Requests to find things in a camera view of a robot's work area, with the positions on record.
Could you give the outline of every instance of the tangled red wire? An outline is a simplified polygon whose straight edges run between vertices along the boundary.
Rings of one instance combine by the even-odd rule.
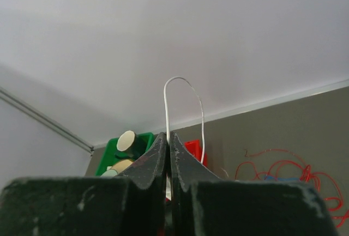
[[[325,201],[337,201],[337,206],[334,207],[334,208],[328,208],[329,211],[337,211],[339,210],[340,208],[343,207],[344,205],[344,199],[343,199],[343,195],[337,185],[337,183],[335,182],[335,180],[330,176],[328,175],[327,173],[324,173],[324,172],[311,172],[311,166],[309,164],[306,164],[305,161],[300,157],[298,156],[297,154],[293,153],[293,152],[290,152],[289,150],[284,150],[284,149],[268,149],[268,150],[264,150],[260,153],[256,153],[256,154],[250,154],[248,155],[248,152],[246,150],[246,154],[245,154],[245,157],[255,157],[255,156],[259,156],[263,153],[267,153],[267,152],[284,152],[284,153],[289,153],[291,155],[293,155],[294,157],[296,157],[301,163],[302,165],[294,162],[294,161],[290,161],[290,160],[280,160],[280,161],[277,161],[275,163],[273,163],[271,165],[271,167],[269,168],[268,172],[258,172],[257,169],[256,169],[256,166],[255,164],[252,162],[252,161],[245,161],[245,162],[242,162],[241,164],[239,164],[239,166],[237,167],[236,169],[236,173],[235,173],[235,180],[237,179],[237,175],[238,175],[238,171],[240,169],[241,166],[243,165],[246,165],[246,164],[249,164],[249,165],[252,165],[256,175],[255,177],[252,179],[252,180],[255,180],[255,179],[258,179],[258,180],[264,180],[266,177],[273,177],[275,180],[278,180],[278,177],[279,177],[279,171],[282,167],[284,167],[285,165],[294,165],[296,166],[297,168],[299,168],[301,171],[302,171],[302,174],[299,178],[299,180],[303,181],[303,182],[313,182],[314,184],[314,187],[318,190],[318,192],[320,192],[320,189],[321,189],[321,180],[320,178],[318,177],[319,175],[323,175],[323,176],[326,176],[327,178],[329,178],[331,180],[331,182],[333,183],[333,185],[335,186],[336,190],[337,190],[337,193],[338,193],[338,197],[327,197],[327,198],[324,198]],[[272,175],[272,170],[276,168],[276,171],[275,171],[275,175]],[[343,225],[343,223],[345,222],[345,220],[349,218],[349,210],[347,210],[347,212],[345,212],[344,216],[332,216],[332,219],[338,219],[338,220],[341,220],[339,222],[339,224],[337,224],[337,228],[339,228],[340,226]]]

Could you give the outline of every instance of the red storage bin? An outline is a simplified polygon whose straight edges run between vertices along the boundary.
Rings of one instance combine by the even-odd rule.
[[[200,141],[194,140],[184,143],[186,149],[198,160],[201,161],[202,149],[200,147]],[[207,167],[207,154],[203,157],[203,165]]]

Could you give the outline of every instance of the white wall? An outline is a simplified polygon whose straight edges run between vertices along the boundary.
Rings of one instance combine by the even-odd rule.
[[[349,78],[349,0],[0,0],[0,86],[96,145]],[[200,117],[169,86],[171,124]]]
[[[23,176],[83,176],[88,152],[0,99],[0,188]]]

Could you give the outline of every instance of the green storage bin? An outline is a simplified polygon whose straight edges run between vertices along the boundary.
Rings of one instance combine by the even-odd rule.
[[[142,138],[147,143],[147,148],[146,148],[146,152],[147,152],[154,142],[154,135],[151,132],[147,132],[146,134],[138,134],[138,137]],[[121,161],[115,158],[116,144],[118,142],[118,139],[119,138],[114,138],[108,141],[103,157],[95,173],[96,176],[101,176],[107,170],[108,166],[112,166],[117,162]],[[122,153],[122,152],[119,152],[118,155],[127,156],[126,153]]]

